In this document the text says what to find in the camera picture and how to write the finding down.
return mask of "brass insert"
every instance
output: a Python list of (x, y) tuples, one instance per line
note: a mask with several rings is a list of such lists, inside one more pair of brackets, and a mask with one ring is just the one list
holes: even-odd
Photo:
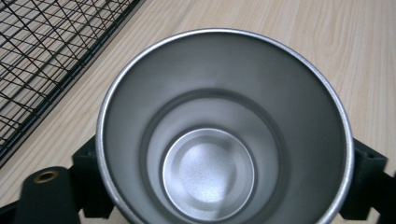
[(58, 174), (59, 174), (58, 171), (54, 171), (54, 170), (46, 171), (37, 175), (35, 179), (33, 179), (33, 181), (37, 184), (46, 183), (55, 179), (56, 176), (58, 176)]

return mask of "black wire rack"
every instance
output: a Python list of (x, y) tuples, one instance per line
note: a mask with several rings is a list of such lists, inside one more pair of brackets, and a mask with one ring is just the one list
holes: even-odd
[(1, 0), (0, 167), (141, 2)]

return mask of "silver rim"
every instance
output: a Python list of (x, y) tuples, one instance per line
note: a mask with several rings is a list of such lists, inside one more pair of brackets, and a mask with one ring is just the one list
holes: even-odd
[(339, 189), (336, 193), (336, 196), (334, 197), (334, 200), (332, 201), (332, 204), (329, 206), (329, 208), (323, 214), (323, 216), (318, 220), (318, 223), (330, 222), (334, 218), (334, 216), (337, 214), (339, 209), (341, 208), (341, 205), (342, 205), (345, 197), (347, 196), (347, 191), (349, 189), (349, 185), (351, 182), (353, 162), (354, 162), (352, 132), (349, 127), (347, 114), (345, 112), (345, 109), (342, 106), (341, 101), (339, 100), (338, 96), (336, 95), (335, 91), (331, 87), (330, 83), (326, 80), (326, 78), (318, 71), (318, 69), (316, 69), (308, 60), (306, 60), (300, 54), (298, 54), (294, 50), (276, 42), (275, 40), (273, 40), (271, 38), (268, 38), (268, 37), (265, 37), (262, 35), (253, 34), (253, 33), (246, 32), (246, 31), (233, 30), (233, 29), (195, 30), (195, 31), (189, 31), (189, 32), (186, 32), (183, 34), (168, 37), (165, 40), (160, 41), (159, 43), (149, 47), (148, 49), (146, 49), (143, 52), (141, 52), (140, 54), (138, 54), (132, 61), (130, 61), (125, 66), (125, 68), (116, 77), (116, 79), (110, 86), (110, 88), (106, 94), (105, 100), (103, 101), (103, 104), (101, 106), (99, 118), (98, 118), (98, 124), (97, 124), (97, 131), (96, 131), (96, 146), (97, 146), (96, 151), (97, 151), (100, 172), (101, 172), (102, 178), (104, 179), (107, 191), (109, 192), (114, 203), (118, 206), (118, 208), (121, 210), (121, 212), (128, 219), (130, 219), (131, 221), (136, 222), (136, 223), (142, 223), (142, 219), (140, 219), (136, 214), (134, 214), (133, 211), (131, 211), (131, 209), (128, 207), (127, 203), (120, 196), (118, 189), (114, 185), (114, 182), (113, 182), (114, 180), (112, 179), (112, 176), (110, 175), (110, 173), (108, 171), (108, 165), (106, 162), (105, 147), (104, 147), (104, 128), (105, 128), (106, 112), (107, 112), (107, 109), (109, 108), (109, 103), (113, 97), (115, 89), (119, 86), (120, 82), (126, 75), (127, 71), (130, 70), (130, 68), (133, 67), (134, 64), (136, 64), (136, 62), (138, 62), (145, 55), (149, 54), (156, 48), (158, 48), (162, 45), (165, 45), (169, 42), (175, 41), (175, 40), (183, 38), (185, 36), (197, 35), (197, 34), (203, 34), (203, 33), (225, 33), (225, 34), (228, 33), (228, 34), (245, 35), (245, 36), (257, 38), (261, 41), (270, 43), (280, 49), (283, 49), (287, 53), (292, 55), (294, 58), (296, 58), (300, 62), (302, 62), (305, 66), (307, 66), (316, 75), (318, 80), (320, 80), (320, 82), (323, 84), (323, 86), (329, 92), (330, 96), (332, 97), (332, 99), (338, 109), (338, 113), (339, 113), (339, 116), (341, 118), (341, 121), (342, 121), (342, 124), (344, 127), (344, 135), (346, 138), (345, 171), (343, 173), (341, 184), (340, 184)]

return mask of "black bracket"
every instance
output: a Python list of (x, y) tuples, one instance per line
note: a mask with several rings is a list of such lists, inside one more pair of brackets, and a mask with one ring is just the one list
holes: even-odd
[(99, 173), (94, 137), (73, 155), (73, 166), (49, 167), (27, 177), (21, 197), (0, 209), (0, 223), (80, 223), (85, 217), (108, 218), (114, 204)]
[[(387, 158), (355, 139), (350, 190), (340, 211), (348, 220), (367, 219), (371, 207), (379, 224), (396, 223), (396, 178), (384, 173)], [(108, 218), (114, 205), (99, 173), (94, 137), (73, 155), (69, 169), (50, 167), (25, 179), (21, 198), (0, 208), (1, 223), (79, 223), (85, 217)]]
[(396, 179), (384, 173), (388, 159), (354, 139), (352, 184), (340, 214), (348, 220), (366, 220), (371, 207), (381, 214), (378, 223), (396, 223)]

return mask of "wooden table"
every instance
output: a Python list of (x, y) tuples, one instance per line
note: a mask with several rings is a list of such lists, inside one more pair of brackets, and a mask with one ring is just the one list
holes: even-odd
[[(95, 133), (107, 88), (138, 52), (207, 27), (248, 30), (301, 53), (339, 94), (354, 136), (389, 157), (387, 173), (396, 171), (395, 1), (148, 0), (0, 170), (0, 206), (18, 199), (34, 171), (71, 166), (71, 155)], [(376, 219), (373, 211), (367, 222)], [(106, 223), (125, 222), (116, 210)], [(338, 216), (333, 223), (344, 222)]]

